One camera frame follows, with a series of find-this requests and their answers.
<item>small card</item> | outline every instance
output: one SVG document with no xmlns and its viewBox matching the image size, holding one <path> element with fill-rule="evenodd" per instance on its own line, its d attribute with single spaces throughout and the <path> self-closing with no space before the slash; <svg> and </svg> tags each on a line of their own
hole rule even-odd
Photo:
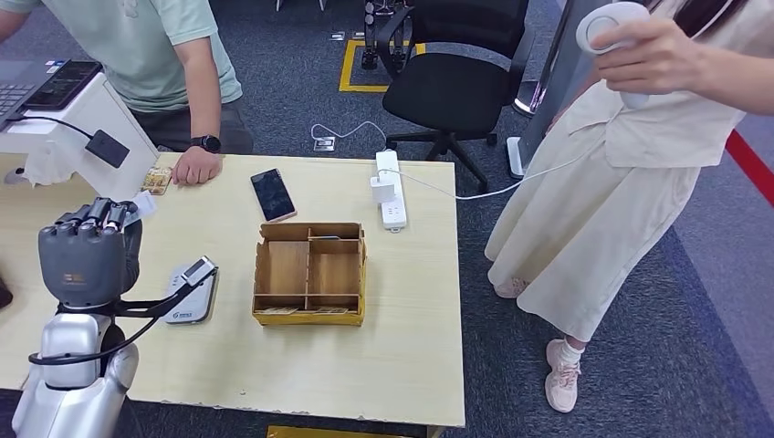
<svg viewBox="0 0 774 438">
<path fill-rule="evenodd" d="M 258 310 L 256 313 L 261 315 L 292 315 L 298 312 L 297 308 L 267 308 Z"/>
<path fill-rule="evenodd" d="M 147 190 L 151 194 L 162 195 L 167 191 L 167 186 L 172 179 L 171 167 L 151 167 L 142 182 L 141 191 Z"/>
<path fill-rule="evenodd" d="M 151 193 L 147 190 L 145 192 L 140 192 L 137 196 L 132 198 L 131 201 L 137 205 L 137 211 L 126 215 L 123 226 L 128 226 L 139 221 L 143 217 L 156 213 L 156 202 L 153 200 Z"/>
<path fill-rule="evenodd" d="M 347 313 L 348 310 L 346 308 L 318 308 L 315 310 L 315 313 L 320 314 L 330 314 L 330 315 L 341 315 L 344 313 Z"/>
</svg>

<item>beige skirt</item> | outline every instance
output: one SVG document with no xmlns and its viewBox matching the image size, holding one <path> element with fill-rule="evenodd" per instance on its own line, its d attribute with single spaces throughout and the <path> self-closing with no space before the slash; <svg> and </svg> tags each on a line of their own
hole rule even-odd
<svg viewBox="0 0 774 438">
<path fill-rule="evenodd" d="M 489 237 L 489 281 L 530 283 L 518 306 L 589 341 L 623 281 L 675 221 L 699 168 L 614 168 L 604 124 L 572 134 L 560 122 L 540 145 L 528 176 Z"/>
</svg>

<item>white monitor stand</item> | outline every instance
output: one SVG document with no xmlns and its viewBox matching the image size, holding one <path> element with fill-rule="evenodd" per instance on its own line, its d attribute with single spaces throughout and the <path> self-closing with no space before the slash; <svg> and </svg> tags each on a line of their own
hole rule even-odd
<svg viewBox="0 0 774 438">
<path fill-rule="evenodd" d="M 104 130 L 126 146 L 129 154 L 120 168 L 115 169 L 86 151 L 89 140 L 85 136 L 53 121 L 24 120 L 0 131 L 0 153 L 28 154 L 29 165 L 48 161 L 48 169 L 42 166 L 29 169 L 30 172 L 56 172 L 60 175 L 77 172 L 99 196 L 114 201 L 133 198 L 148 170 L 159 158 L 145 131 L 102 73 L 91 80 L 62 111 L 29 110 L 25 116 L 63 120 L 90 134 Z M 46 160 L 47 155 L 56 159 Z M 11 169 L 0 169 L 2 174 L 9 171 Z"/>
</svg>

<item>white power strip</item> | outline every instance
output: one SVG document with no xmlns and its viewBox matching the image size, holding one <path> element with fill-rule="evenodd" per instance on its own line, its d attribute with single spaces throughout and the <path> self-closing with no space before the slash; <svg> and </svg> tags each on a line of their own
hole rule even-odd
<svg viewBox="0 0 774 438">
<path fill-rule="evenodd" d="M 406 202 L 403 200 L 403 186 L 401 175 L 396 172 L 398 168 L 398 154 L 395 151 L 381 151 L 376 153 L 377 171 L 389 170 L 392 172 L 378 172 L 379 180 L 383 183 L 394 184 L 395 197 L 386 203 L 382 203 L 382 223 L 384 228 L 394 233 L 401 231 L 408 224 L 406 217 Z"/>
</svg>

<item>smartphone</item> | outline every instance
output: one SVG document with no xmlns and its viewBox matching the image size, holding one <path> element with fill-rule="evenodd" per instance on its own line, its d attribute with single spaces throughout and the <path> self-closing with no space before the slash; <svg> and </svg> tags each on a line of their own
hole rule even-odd
<svg viewBox="0 0 774 438">
<path fill-rule="evenodd" d="M 268 223 L 284 221 L 296 215 L 296 207 L 277 169 L 253 175 L 250 182 Z"/>
</svg>

